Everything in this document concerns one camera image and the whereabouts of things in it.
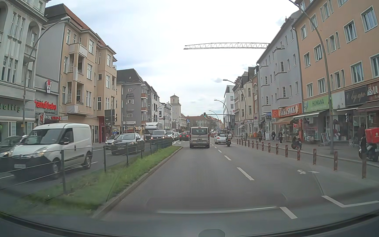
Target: silver van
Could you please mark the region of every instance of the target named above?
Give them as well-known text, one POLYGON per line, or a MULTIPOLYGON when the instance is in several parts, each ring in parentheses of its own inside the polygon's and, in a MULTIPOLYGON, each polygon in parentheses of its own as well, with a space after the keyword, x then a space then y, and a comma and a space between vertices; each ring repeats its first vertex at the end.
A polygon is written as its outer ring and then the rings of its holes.
POLYGON ((204 146, 210 148, 208 127, 191 127, 189 131, 189 148, 204 146))

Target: curb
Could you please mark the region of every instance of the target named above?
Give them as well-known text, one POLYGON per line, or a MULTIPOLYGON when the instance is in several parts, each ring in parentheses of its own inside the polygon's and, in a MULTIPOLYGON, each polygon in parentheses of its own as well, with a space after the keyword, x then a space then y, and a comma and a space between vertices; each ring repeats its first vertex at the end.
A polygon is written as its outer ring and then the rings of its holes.
MULTIPOLYGON (((309 152, 305 152, 305 151, 301 151, 301 153, 303 153, 303 154, 308 154, 308 155, 313 155, 313 153, 309 153, 309 152)), ((328 159, 333 159, 333 157, 332 156, 326 156, 326 155, 320 155, 320 154, 317 154, 317 156, 319 156, 319 157, 324 157, 324 158, 328 158, 328 159)), ((352 160, 352 159, 347 159, 347 158, 342 158, 342 157, 338 157, 338 159, 339 160, 344 160, 344 161, 347 161, 347 162, 353 162, 353 163, 360 163, 360 164, 362 164, 362 161, 357 161, 357 160, 352 160)), ((373 167, 377 167, 377 168, 379 168, 379 165, 377 165, 377 164, 373 164, 373 163, 366 163, 367 165, 370 165, 370 166, 373 166, 373 167)))
POLYGON ((170 156, 163 159, 159 164, 155 167, 151 168, 149 172, 142 175, 137 181, 128 186, 124 191, 122 191, 118 196, 111 198, 104 205, 99 207, 96 212, 92 215, 93 219, 100 219, 105 216, 108 212, 110 212, 119 202, 121 202, 125 197, 127 197, 134 189, 136 189, 140 184, 142 184, 146 179, 150 177, 156 170, 158 170, 163 164, 166 163, 171 157, 173 157, 178 151, 180 151, 183 147, 181 146, 178 150, 174 151, 170 156))

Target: black car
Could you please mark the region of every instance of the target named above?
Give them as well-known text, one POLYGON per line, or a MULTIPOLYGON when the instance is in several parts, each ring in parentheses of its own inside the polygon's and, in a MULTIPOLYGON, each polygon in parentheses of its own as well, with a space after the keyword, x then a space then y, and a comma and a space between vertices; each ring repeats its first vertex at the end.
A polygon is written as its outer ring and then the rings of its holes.
POLYGON ((116 137, 111 145, 112 154, 114 156, 124 155, 127 152, 128 144, 128 153, 138 152, 145 150, 145 144, 143 138, 138 133, 123 133, 116 137))
POLYGON ((189 141, 190 140, 190 136, 186 132, 181 132, 179 134, 179 140, 180 141, 189 141))
POLYGON ((5 159, 11 156, 10 151, 16 145, 18 145, 27 135, 25 136, 11 136, 5 138, 0 142, 0 170, 9 171, 12 170, 13 164, 11 164, 10 159, 5 159))

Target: truck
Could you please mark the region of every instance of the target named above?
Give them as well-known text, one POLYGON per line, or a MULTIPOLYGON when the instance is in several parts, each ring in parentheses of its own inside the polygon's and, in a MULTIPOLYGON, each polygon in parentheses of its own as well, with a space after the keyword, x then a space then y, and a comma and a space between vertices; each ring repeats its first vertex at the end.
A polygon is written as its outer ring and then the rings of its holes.
POLYGON ((146 123, 144 128, 144 140, 150 140, 155 130, 163 130, 163 124, 161 122, 146 123))

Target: white van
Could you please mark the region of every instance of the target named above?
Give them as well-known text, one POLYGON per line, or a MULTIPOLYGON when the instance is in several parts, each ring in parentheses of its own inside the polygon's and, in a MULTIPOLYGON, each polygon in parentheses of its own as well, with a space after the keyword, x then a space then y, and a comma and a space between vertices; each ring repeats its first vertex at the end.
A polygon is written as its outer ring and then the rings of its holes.
POLYGON ((61 151, 64 153, 66 170, 77 165, 90 169, 93 154, 90 126, 58 123, 35 127, 29 136, 11 151, 14 163, 12 173, 16 176, 30 173, 42 176, 52 174, 50 177, 56 179, 61 171, 61 151))

